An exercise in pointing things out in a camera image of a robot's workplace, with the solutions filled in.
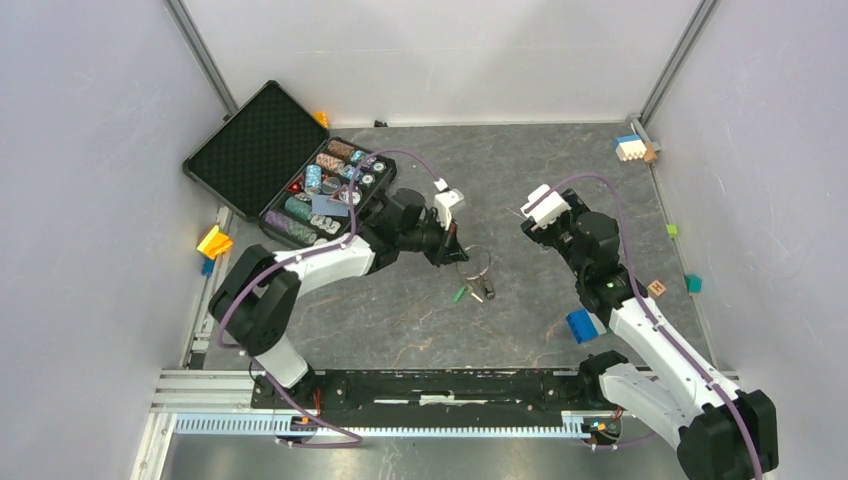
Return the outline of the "keyring with bunch of keys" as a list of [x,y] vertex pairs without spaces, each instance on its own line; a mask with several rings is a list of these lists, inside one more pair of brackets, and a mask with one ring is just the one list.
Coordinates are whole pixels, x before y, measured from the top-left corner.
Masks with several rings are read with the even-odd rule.
[[457,274],[464,281],[474,282],[486,277],[492,266],[492,255],[483,245],[470,245],[465,248],[467,259],[455,264]]

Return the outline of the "key with green tag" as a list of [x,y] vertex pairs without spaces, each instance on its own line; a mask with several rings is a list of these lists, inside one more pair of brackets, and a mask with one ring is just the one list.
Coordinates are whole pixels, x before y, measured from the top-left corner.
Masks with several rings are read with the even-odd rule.
[[454,294],[452,302],[457,304],[466,297],[469,297],[478,303],[484,302],[484,298],[477,292],[476,282],[474,280],[464,280],[462,285]]

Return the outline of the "key with black tag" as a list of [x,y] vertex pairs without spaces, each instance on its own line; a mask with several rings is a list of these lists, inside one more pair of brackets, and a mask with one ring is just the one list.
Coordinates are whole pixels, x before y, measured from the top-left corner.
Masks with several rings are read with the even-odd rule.
[[491,280],[486,276],[480,277],[480,284],[487,300],[493,300],[496,297],[496,292]]

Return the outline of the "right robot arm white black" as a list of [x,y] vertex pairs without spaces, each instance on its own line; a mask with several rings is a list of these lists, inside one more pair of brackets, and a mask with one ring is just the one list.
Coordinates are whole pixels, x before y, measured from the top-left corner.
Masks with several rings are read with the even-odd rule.
[[529,194],[521,212],[522,231],[555,249],[575,276],[583,306],[567,318],[575,339],[613,334],[653,373],[644,375],[616,351],[595,355],[579,366],[580,400],[634,414],[675,451],[689,479],[755,479],[775,470],[775,404],[760,390],[743,391],[673,327],[626,266],[619,223],[573,190],[547,185]]

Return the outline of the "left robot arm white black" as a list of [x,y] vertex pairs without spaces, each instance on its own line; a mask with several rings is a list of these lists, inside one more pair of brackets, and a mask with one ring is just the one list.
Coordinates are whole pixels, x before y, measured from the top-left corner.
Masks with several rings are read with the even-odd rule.
[[422,195],[399,189],[356,232],[308,248],[270,252],[248,247],[213,294],[208,311],[232,348],[257,361],[276,381],[290,407],[314,394],[311,368],[286,335],[296,301],[337,281],[365,277],[393,264],[400,254],[420,253],[435,267],[468,261],[457,238],[455,211],[464,196],[448,188],[433,207]]

